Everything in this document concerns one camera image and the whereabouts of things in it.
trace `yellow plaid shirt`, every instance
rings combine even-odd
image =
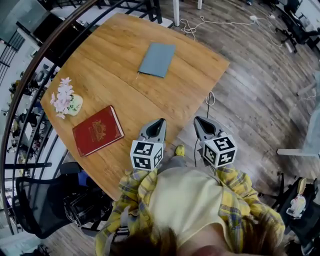
[[[229,237],[235,253],[241,253],[244,241],[243,216],[253,216],[260,219],[267,215],[270,225],[274,225],[278,240],[281,241],[285,225],[281,216],[269,206],[261,203],[258,193],[252,188],[250,177],[231,166],[218,169],[216,175],[223,186],[222,201],[218,215],[228,227]],[[150,196],[157,184],[157,170],[127,171],[121,179],[119,188],[122,191],[120,199],[114,202],[112,213],[104,227],[95,238],[97,256],[104,255],[107,237],[121,226],[120,216],[127,206],[130,206],[128,228],[130,235],[136,231],[150,227],[153,218],[148,210]]]

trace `gold embossed book cover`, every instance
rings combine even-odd
[[[125,135],[115,109],[107,106],[74,127],[73,136],[80,156],[88,156]]]

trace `blue notebook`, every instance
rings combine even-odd
[[[176,46],[174,44],[151,43],[141,63],[139,72],[164,78],[175,50]]]

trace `brown hair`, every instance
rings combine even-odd
[[[244,241],[242,254],[254,254],[263,256],[283,256],[283,246],[278,246],[272,220],[262,218],[255,222],[249,217],[242,219],[244,226]],[[155,241],[151,239],[151,233],[155,235]],[[114,244],[111,249],[112,256],[176,256],[177,239],[171,228],[158,230],[156,227],[142,229],[129,236],[126,240]]]

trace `desk leg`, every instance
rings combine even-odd
[[[174,17],[174,25],[176,27],[179,27],[180,25],[179,0],[173,0],[173,17]]]
[[[285,156],[319,157],[319,154],[304,153],[302,152],[302,149],[278,149],[276,153],[278,155],[285,155]]]
[[[203,0],[198,0],[198,9],[199,9],[199,10],[201,10],[201,8],[202,8],[202,1],[203,1]]]
[[[305,87],[305,88],[302,88],[301,90],[299,90],[299,91],[296,93],[296,95],[301,96],[302,94],[305,94],[306,92],[312,90],[314,87],[316,87],[316,82],[308,85],[308,86]]]

